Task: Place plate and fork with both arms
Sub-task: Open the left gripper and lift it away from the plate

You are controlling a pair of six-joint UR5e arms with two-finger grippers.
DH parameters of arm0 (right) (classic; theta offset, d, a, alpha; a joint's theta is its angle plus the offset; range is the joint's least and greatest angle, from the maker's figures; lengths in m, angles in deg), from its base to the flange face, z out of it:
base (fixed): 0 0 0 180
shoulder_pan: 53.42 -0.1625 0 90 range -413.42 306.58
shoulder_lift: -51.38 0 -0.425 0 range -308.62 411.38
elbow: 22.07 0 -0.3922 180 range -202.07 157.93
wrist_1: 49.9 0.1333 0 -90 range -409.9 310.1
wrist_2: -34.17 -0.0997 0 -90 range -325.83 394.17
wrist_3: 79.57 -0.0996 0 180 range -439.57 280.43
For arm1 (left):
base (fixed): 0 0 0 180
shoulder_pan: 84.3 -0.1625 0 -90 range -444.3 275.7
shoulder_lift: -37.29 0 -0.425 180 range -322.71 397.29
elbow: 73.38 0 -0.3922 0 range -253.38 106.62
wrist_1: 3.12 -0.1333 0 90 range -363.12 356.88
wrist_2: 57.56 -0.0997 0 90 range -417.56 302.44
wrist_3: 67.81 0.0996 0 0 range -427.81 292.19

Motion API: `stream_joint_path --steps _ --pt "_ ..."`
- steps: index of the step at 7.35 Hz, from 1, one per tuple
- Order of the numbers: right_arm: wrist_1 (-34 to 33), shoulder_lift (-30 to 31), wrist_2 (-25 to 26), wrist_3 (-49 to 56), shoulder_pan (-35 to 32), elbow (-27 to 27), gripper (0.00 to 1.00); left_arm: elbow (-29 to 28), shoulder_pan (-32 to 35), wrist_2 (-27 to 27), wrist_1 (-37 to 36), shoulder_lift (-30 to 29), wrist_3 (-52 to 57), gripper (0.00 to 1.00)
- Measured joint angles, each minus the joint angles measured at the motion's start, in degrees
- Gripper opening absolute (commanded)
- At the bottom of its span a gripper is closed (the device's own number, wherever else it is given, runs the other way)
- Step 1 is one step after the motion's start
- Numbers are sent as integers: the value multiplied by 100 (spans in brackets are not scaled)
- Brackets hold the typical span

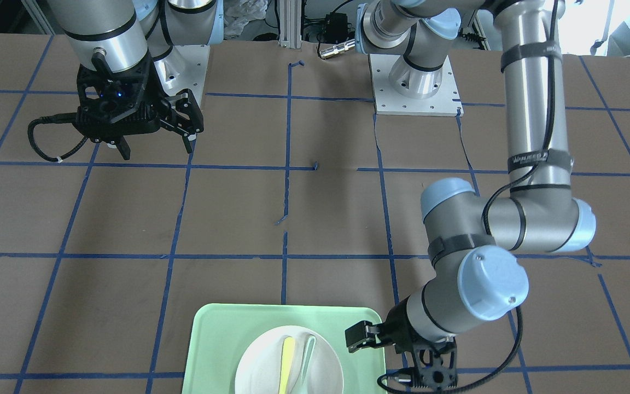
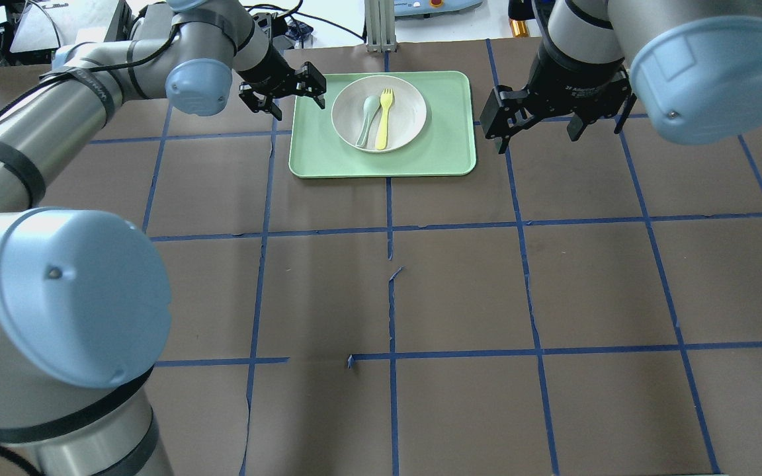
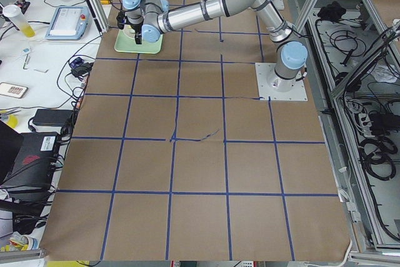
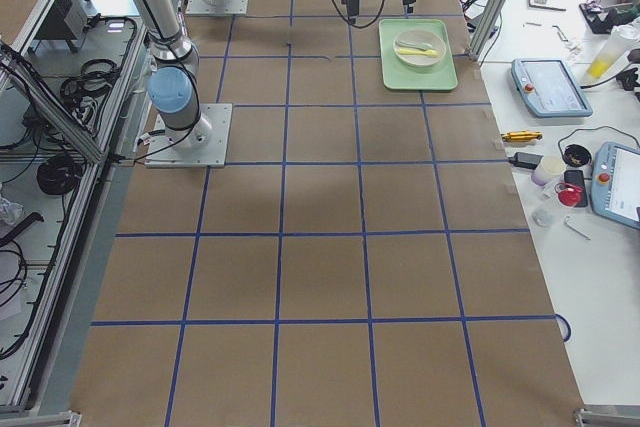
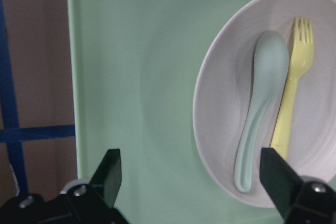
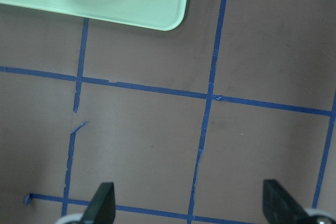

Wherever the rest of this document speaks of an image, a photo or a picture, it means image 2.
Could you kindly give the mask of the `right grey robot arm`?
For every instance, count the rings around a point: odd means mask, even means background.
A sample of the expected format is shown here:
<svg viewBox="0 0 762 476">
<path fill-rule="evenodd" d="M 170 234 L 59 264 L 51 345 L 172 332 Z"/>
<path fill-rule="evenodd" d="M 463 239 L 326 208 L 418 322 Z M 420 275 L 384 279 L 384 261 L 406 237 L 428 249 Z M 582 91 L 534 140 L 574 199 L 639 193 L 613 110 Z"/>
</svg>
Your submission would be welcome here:
<svg viewBox="0 0 762 476">
<path fill-rule="evenodd" d="M 512 136 L 569 116 L 590 124 L 636 102 L 670 142 L 704 145 L 762 126 L 762 1 L 553 1 L 526 85 L 496 85 L 480 123 L 504 153 Z"/>
</svg>

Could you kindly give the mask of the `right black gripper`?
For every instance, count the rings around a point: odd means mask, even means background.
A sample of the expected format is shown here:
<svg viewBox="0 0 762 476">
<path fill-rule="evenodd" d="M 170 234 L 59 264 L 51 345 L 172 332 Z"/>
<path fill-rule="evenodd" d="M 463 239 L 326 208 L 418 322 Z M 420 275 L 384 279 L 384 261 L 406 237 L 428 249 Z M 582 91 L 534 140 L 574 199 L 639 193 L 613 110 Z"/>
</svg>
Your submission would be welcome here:
<svg viewBox="0 0 762 476">
<path fill-rule="evenodd" d="M 634 93 L 622 64 L 585 64 L 570 69 L 558 63 L 534 63 L 520 90 L 496 85 L 479 115 L 484 136 L 504 154 L 511 138 L 547 118 L 571 115 L 566 126 L 576 142 L 600 118 L 618 117 L 622 130 L 634 106 Z"/>
</svg>

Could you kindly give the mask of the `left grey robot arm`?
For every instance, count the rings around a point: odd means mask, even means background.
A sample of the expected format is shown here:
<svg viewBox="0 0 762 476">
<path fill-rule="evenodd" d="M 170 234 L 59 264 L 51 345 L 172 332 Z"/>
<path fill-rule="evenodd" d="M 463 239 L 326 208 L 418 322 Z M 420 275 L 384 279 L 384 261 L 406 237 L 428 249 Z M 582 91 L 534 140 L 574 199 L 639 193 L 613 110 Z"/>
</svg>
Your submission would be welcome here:
<svg viewBox="0 0 762 476">
<path fill-rule="evenodd" d="M 278 100 L 325 106 L 238 1 L 163 1 L 124 40 L 58 49 L 0 108 L 0 458 L 30 475 L 172 475 L 146 386 L 171 333 L 171 283 L 104 159 L 71 168 L 127 106 L 210 117 L 231 93 L 280 120 Z"/>
</svg>

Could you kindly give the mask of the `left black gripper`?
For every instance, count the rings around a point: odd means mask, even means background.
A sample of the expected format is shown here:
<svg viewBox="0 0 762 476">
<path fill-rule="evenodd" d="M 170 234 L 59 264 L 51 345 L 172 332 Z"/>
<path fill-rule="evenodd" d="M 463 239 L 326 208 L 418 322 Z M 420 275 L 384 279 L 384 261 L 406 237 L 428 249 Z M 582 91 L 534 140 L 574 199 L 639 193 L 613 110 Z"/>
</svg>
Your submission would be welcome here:
<svg viewBox="0 0 762 476">
<path fill-rule="evenodd" d="M 239 77 L 239 99 L 250 111 L 265 112 L 277 121 L 283 120 L 283 111 L 276 99 L 296 95 L 312 99 L 321 110 L 326 107 L 327 79 L 312 62 L 293 69 L 281 54 L 269 52 L 257 65 L 239 70 Z"/>
</svg>

